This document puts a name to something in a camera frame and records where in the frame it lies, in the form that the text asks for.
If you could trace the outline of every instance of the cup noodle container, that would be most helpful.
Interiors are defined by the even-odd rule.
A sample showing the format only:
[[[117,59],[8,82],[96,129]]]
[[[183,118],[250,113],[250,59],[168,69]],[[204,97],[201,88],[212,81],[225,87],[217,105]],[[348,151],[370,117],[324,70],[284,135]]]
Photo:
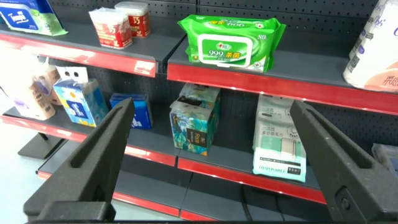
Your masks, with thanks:
[[[355,87],[398,92],[398,0],[388,0],[372,39],[364,39],[349,61],[344,79]]]
[[[143,2],[119,2],[115,9],[129,16],[131,34],[133,37],[147,37],[150,34],[148,4]]]
[[[55,114],[54,107],[33,79],[9,81],[3,83],[2,87],[22,116],[46,120]]]
[[[131,45],[129,19],[125,13],[102,7],[91,11],[90,17],[102,46],[124,49]]]

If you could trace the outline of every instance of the store shelf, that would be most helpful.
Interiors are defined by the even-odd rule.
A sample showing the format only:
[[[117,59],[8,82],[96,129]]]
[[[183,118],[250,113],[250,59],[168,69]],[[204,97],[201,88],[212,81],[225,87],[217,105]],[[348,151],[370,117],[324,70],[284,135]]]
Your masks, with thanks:
[[[78,145],[67,141],[38,169],[39,177],[49,178]],[[113,199],[193,221],[245,221],[243,198],[254,221],[330,222],[327,207],[319,203],[129,156],[113,194]]]
[[[48,178],[77,148],[68,141],[38,170]],[[125,156],[113,199],[178,217],[192,173],[174,167]]]
[[[56,108],[57,114],[46,121],[23,118],[15,108],[5,112],[1,119],[7,124],[82,142],[92,128],[72,123],[62,107]],[[177,167],[179,169],[219,177],[305,200],[326,203],[310,166],[307,166],[305,183],[252,173],[253,121],[235,117],[221,118],[208,156],[202,156],[174,148],[169,108],[154,108],[152,111],[154,112],[154,128],[150,131],[132,129],[127,140],[125,154],[170,166],[175,165],[178,156]]]
[[[85,65],[109,68],[122,72],[155,77],[164,72],[164,65],[185,33],[177,20],[154,17],[151,19],[151,35],[139,39],[126,49],[102,47],[88,10],[79,7],[53,7],[67,35],[50,37],[11,31],[0,24],[0,46],[26,50],[52,58],[78,62]]]
[[[72,123],[61,106],[55,107],[57,113],[46,121],[22,117],[18,110],[11,108],[0,118],[3,123],[49,134],[52,136],[82,142],[93,128]],[[174,166],[179,149],[174,148],[171,138],[168,110],[153,108],[154,128],[151,130],[131,129],[125,154],[150,161]]]
[[[353,88],[342,76],[354,39],[287,30],[267,73],[193,65],[185,39],[169,59],[167,78],[232,90],[307,100],[379,113],[398,114],[398,95]]]
[[[290,200],[290,197],[200,174],[192,177],[182,205],[181,217],[203,221],[246,221],[244,202],[253,221],[331,221],[325,205],[297,198]]]
[[[254,122],[239,118],[220,120],[208,156],[181,150],[178,168],[270,190],[318,203],[326,203],[317,178],[307,166],[306,182],[276,179],[252,173]]]

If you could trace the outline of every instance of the blue package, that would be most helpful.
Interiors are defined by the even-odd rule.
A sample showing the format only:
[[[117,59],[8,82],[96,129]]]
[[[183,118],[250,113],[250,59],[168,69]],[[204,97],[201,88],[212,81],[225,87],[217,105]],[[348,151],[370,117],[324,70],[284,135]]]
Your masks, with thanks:
[[[152,128],[152,113],[150,112],[149,96],[148,94],[128,94],[128,93],[113,93],[109,102],[112,108],[114,108],[119,102],[132,98],[136,112],[132,121],[132,128]]]
[[[54,36],[67,33],[47,0],[0,0],[0,16],[12,30]]]
[[[74,123],[97,127],[109,112],[96,79],[88,83],[59,79],[53,87]]]

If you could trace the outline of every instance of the red and white container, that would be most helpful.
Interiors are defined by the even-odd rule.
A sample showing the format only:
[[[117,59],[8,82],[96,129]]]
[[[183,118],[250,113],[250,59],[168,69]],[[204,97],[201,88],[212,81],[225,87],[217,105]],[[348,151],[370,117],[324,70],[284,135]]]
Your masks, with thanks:
[[[132,43],[129,18],[125,13],[102,7],[91,11],[90,17],[102,46],[124,49]]]
[[[133,37],[147,37],[150,34],[148,4],[143,2],[119,2],[115,9],[129,16],[131,34]]]

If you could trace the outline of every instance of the shelf base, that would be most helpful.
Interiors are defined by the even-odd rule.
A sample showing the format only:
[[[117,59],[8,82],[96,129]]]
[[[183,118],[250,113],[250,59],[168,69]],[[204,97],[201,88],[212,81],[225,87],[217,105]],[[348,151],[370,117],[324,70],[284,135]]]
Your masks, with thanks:
[[[18,152],[18,155],[36,159],[46,159],[63,142],[64,139],[62,138],[39,133]]]

